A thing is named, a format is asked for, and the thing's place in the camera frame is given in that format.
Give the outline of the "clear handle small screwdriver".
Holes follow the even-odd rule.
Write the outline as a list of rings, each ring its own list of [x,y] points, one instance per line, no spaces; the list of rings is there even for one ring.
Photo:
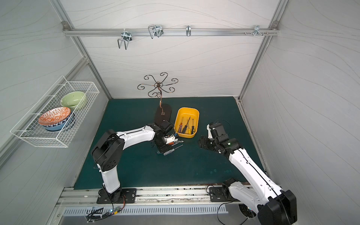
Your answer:
[[[172,152],[174,152],[175,150],[181,148],[182,146],[183,146],[183,145],[180,145],[180,146],[178,146],[178,147],[176,147],[176,148],[170,149],[170,150],[166,151],[165,153],[163,153],[163,155],[164,155],[164,156],[169,155],[169,154],[171,154]]]

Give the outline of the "black yellow phillips screwdriver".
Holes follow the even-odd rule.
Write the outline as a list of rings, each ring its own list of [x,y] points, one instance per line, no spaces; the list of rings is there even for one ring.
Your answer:
[[[192,119],[192,126],[191,126],[191,135],[195,133],[195,120]]]

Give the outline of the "yellow plastic storage box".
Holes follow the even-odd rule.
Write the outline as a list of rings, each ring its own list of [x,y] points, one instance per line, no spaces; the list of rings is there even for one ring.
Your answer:
[[[195,108],[182,107],[175,120],[176,133],[183,138],[195,137],[198,129],[200,112]]]

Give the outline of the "purple handle red screwdriver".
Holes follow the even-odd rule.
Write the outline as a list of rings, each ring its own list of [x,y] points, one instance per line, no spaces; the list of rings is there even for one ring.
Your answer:
[[[178,133],[180,133],[181,130],[182,130],[183,119],[184,119],[184,117],[182,117],[181,123],[180,123],[179,128],[178,128]]]

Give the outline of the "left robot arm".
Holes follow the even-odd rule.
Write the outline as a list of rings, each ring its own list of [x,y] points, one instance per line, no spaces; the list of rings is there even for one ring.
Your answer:
[[[103,189],[110,195],[120,191],[117,166],[126,148],[151,141],[160,153],[165,153],[170,150],[170,144],[178,139],[179,135],[175,132],[174,126],[167,121],[161,125],[150,123],[130,131],[106,131],[91,152],[95,166],[102,176]]]

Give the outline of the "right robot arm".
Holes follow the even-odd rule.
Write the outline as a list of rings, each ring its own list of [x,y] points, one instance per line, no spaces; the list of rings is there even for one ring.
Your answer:
[[[252,160],[237,139],[228,137],[221,124],[207,126],[208,136],[199,140],[200,148],[226,157],[246,178],[252,189],[240,181],[228,182],[226,189],[233,199],[253,211],[262,225],[292,225],[297,222],[297,199],[284,191]]]

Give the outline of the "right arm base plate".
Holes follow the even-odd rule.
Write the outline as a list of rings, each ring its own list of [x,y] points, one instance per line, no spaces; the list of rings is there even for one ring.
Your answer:
[[[206,192],[210,196],[211,202],[231,202],[233,198],[230,195],[229,189],[226,186],[215,187],[209,185],[206,188]]]

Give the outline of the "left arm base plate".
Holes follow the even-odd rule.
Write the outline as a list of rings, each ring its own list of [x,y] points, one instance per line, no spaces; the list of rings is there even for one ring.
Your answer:
[[[136,188],[119,188],[109,194],[105,188],[98,192],[97,204],[134,203],[136,200]]]

